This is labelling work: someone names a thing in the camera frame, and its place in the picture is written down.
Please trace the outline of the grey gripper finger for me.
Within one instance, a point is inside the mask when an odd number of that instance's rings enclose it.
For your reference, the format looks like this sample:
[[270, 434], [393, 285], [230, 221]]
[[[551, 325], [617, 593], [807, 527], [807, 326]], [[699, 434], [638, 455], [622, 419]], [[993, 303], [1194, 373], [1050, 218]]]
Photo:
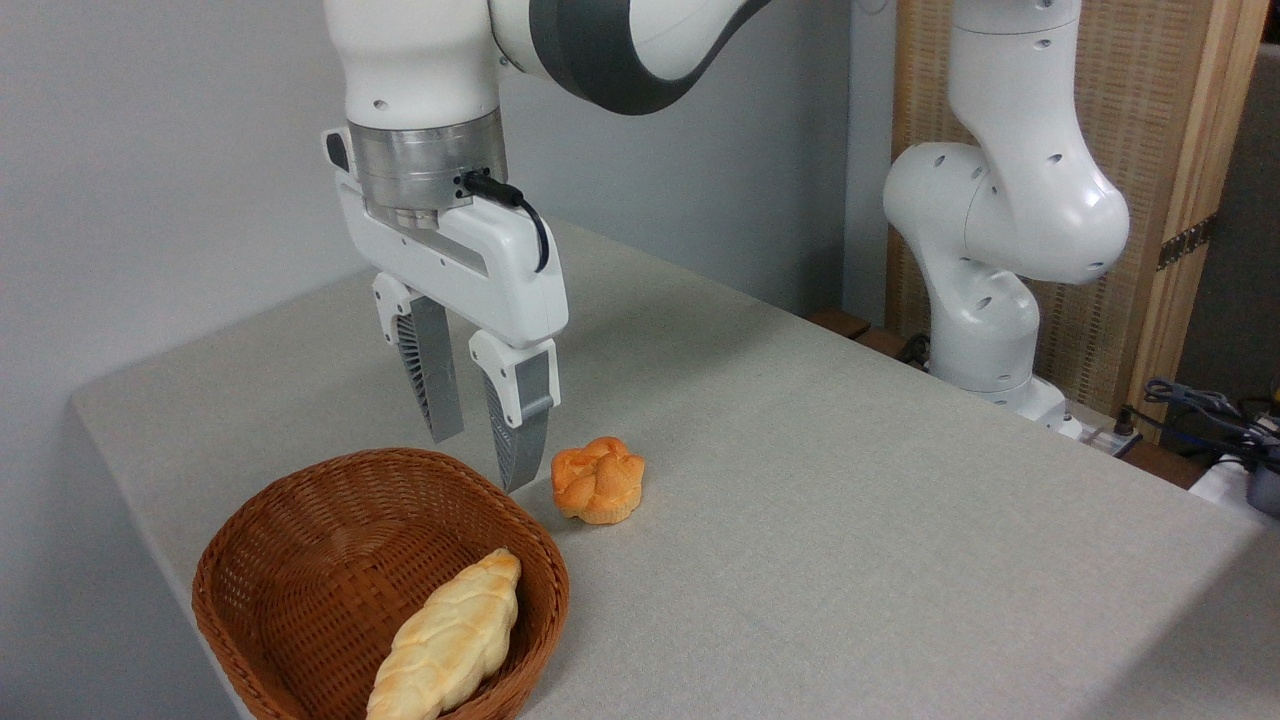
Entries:
[[399, 354], [433, 439], [460, 434], [465, 418], [445, 307], [385, 272], [372, 291], [384, 337]]
[[549, 413], [559, 405], [556, 342], [513, 348], [486, 331], [468, 342], [483, 370], [486, 405], [499, 466], [497, 484], [511, 493], [539, 473]]

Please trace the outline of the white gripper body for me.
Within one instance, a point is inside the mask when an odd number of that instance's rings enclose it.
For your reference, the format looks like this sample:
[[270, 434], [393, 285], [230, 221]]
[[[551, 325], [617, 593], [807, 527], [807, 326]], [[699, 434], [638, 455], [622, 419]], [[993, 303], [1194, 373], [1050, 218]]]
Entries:
[[541, 245], [525, 211], [475, 199], [410, 225], [364, 192], [347, 129], [328, 131], [325, 145], [349, 236], [376, 269], [516, 348], [564, 329], [556, 241], [547, 238], [548, 263], [539, 272]]

